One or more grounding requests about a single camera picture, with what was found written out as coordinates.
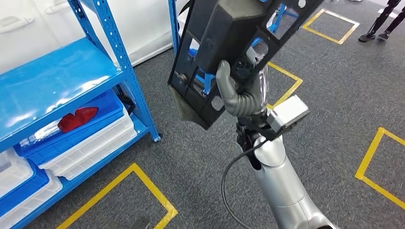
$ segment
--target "red item in bin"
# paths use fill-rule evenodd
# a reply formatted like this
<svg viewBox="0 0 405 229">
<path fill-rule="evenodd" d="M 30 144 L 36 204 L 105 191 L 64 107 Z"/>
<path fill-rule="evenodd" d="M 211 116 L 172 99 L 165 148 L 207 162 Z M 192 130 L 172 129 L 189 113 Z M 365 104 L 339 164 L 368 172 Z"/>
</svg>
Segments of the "red item in bin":
<svg viewBox="0 0 405 229">
<path fill-rule="evenodd" d="M 63 133 L 67 133 L 71 130 L 78 128 L 81 125 L 86 124 L 90 119 L 94 118 L 97 114 L 97 107 L 85 107 L 75 110 L 75 114 L 68 113 L 63 116 L 59 121 L 58 127 Z"/>
</svg>

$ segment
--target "blue storage bin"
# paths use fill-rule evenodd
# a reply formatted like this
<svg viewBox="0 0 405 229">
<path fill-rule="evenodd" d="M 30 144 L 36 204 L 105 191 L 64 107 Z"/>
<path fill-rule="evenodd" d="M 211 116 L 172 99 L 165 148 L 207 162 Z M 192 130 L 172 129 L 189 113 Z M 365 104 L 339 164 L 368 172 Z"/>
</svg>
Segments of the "blue storage bin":
<svg viewBox="0 0 405 229">
<path fill-rule="evenodd" d="M 16 153 L 41 165 L 123 116 L 123 104 L 112 90 L 102 93 L 81 107 L 98 107 L 98 112 L 88 123 L 67 133 L 59 130 L 59 120 L 54 121 L 14 146 Z"/>
<path fill-rule="evenodd" d="M 49 177 L 45 170 L 39 169 L 33 162 L 29 161 L 29 164 L 33 171 L 32 176 L 0 198 L 0 216 L 48 184 Z"/>
</svg>

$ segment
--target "yellow floor marking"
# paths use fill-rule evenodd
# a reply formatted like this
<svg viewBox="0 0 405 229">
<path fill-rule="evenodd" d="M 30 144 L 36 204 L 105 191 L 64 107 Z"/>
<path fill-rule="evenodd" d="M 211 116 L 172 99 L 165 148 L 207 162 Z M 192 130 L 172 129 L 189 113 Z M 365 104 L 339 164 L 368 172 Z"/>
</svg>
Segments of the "yellow floor marking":
<svg viewBox="0 0 405 229">
<path fill-rule="evenodd" d="M 152 194 L 158 199 L 158 201 L 167 210 L 167 214 L 160 220 L 155 226 L 155 229 L 164 228 L 168 222 L 177 215 L 177 210 L 174 206 L 167 200 L 167 198 L 159 191 L 159 189 L 152 183 L 152 181 L 146 176 L 142 169 L 137 164 L 132 164 L 124 172 L 122 172 L 118 177 L 116 177 L 111 183 L 109 183 L 105 188 L 103 188 L 99 193 L 97 193 L 93 198 L 91 198 L 87 203 L 85 203 L 79 210 L 73 213 L 65 222 L 57 227 L 57 229 L 65 229 L 69 227 L 73 222 L 85 214 L 93 205 L 95 205 L 101 198 L 103 198 L 109 191 L 111 191 L 117 184 L 119 184 L 124 178 L 126 178 L 131 172 L 140 178 L 140 180 L 146 185 L 146 187 L 152 192 Z"/>
<path fill-rule="evenodd" d="M 373 141 L 370 144 L 370 147 L 367 150 L 366 155 L 363 158 L 363 161 L 360 163 L 359 168 L 357 169 L 356 175 L 354 175 L 357 179 L 364 181 L 368 186 L 371 188 L 374 188 L 377 192 L 381 193 L 383 196 L 388 198 L 390 201 L 394 202 L 398 206 L 402 207 L 405 210 L 405 203 L 389 193 L 387 190 L 379 186 L 378 184 L 374 183 L 371 181 L 369 178 L 367 178 L 364 173 L 366 172 L 366 169 L 368 165 L 370 164 L 370 161 L 377 150 L 377 147 L 384 135 L 387 135 L 388 137 L 394 139 L 395 141 L 399 142 L 403 146 L 405 146 L 405 140 L 399 138 L 398 136 L 394 135 L 393 133 L 389 132 L 388 130 L 379 127 L 377 130 L 377 133 L 375 134 L 375 137 Z"/>
<path fill-rule="evenodd" d="M 274 105 L 267 104 L 267 107 L 268 107 L 268 108 L 273 109 L 275 106 L 277 106 L 277 105 L 279 105 L 280 103 L 284 102 L 286 99 L 288 99 L 288 98 L 293 94 L 293 92 L 301 85 L 302 79 L 299 78 L 298 76 L 296 76 L 296 75 L 294 75 L 294 74 L 292 74 L 292 73 L 290 73 L 290 72 L 288 72 L 288 71 L 286 71 L 286 70 L 280 68 L 279 66 L 273 64 L 272 62 L 268 62 L 267 64 L 268 64 L 270 67 L 276 69 L 277 71 L 279 71 L 279 72 L 283 73 L 284 75 L 286 75 L 286 76 L 292 78 L 293 80 L 295 80 L 295 83 L 292 85 L 292 87 L 290 87 L 290 88 L 287 90 L 287 92 L 285 92 L 284 95 L 282 95 L 282 96 L 280 97 L 280 99 L 277 100 L 277 102 L 276 102 Z"/>
<path fill-rule="evenodd" d="M 318 31 L 315 31 L 315 30 L 309 28 L 309 26 L 310 26 L 321 14 L 323 14 L 323 13 L 327 13 L 327 14 L 329 14 L 329 15 L 331 15 L 331 16 L 334 16 L 334 17 L 337 17 L 337 18 L 342 19 L 342 20 L 344 20 L 344 21 L 347 21 L 347 22 L 353 24 L 353 26 L 349 29 L 349 31 L 347 31 L 347 33 L 346 33 L 340 40 L 337 40 L 337 39 L 335 39 L 335 38 L 332 38 L 332 37 L 330 37 L 330 36 L 327 36 L 327 35 L 325 35 L 325 34 L 323 34 L 323 33 L 320 33 L 320 32 L 318 32 Z M 343 44 L 343 42 L 353 33 L 353 31 L 354 31 L 359 25 L 360 25 L 360 23 L 355 22 L 355 21 L 353 21 L 353 20 L 350 20 L 350 19 L 348 19 L 348 18 L 345 18 L 345 17 L 343 17 L 343 16 L 341 16 L 341 15 L 339 15 L 339 14 L 337 14 L 337 13 L 331 12 L 331 11 L 326 10 L 326 9 L 321 9 L 317 14 L 315 14 L 315 16 L 313 16 L 307 23 L 305 23 L 305 24 L 302 26 L 302 28 L 305 29 L 305 30 L 308 30 L 309 32 L 314 33 L 314 34 L 316 34 L 316 35 L 318 35 L 318 36 L 320 36 L 320 37 L 323 37 L 323 38 L 325 38 L 325 39 L 327 39 L 327 40 L 329 40 L 329 41 L 331 41 L 331 42 L 335 42 L 335 43 L 337 43 L 337 44 Z"/>
</svg>

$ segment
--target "white storage bin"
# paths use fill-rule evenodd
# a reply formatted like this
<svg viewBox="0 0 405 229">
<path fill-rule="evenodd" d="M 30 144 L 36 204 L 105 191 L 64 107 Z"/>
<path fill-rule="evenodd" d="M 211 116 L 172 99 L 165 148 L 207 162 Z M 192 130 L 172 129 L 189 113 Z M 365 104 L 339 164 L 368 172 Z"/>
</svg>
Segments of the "white storage bin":
<svg viewBox="0 0 405 229">
<path fill-rule="evenodd" d="M 1 216 L 1 228 L 11 228 L 62 189 L 62 183 L 57 177 L 48 171 L 46 174 L 49 177 L 49 183 Z"/>
<path fill-rule="evenodd" d="M 19 157 L 13 148 L 0 153 L 0 197 L 32 177 L 28 161 Z"/>
<path fill-rule="evenodd" d="M 51 161 L 39 165 L 55 176 L 72 180 L 133 139 L 137 132 L 126 110 L 124 116 Z"/>
</svg>

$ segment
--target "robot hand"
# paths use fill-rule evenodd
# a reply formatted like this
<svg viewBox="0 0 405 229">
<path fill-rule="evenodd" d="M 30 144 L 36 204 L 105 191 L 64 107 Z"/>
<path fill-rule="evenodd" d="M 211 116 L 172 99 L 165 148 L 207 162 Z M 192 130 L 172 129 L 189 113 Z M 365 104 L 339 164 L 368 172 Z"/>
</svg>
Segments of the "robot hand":
<svg viewBox="0 0 405 229">
<path fill-rule="evenodd" d="M 225 109 L 233 116 L 246 117 L 260 113 L 266 108 L 268 85 L 265 75 L 257 75 L 251 84 L 239 94 L 231 79 L 231 67 L 227 61 L 219 63 L 215 78 Z"/>
</svg>

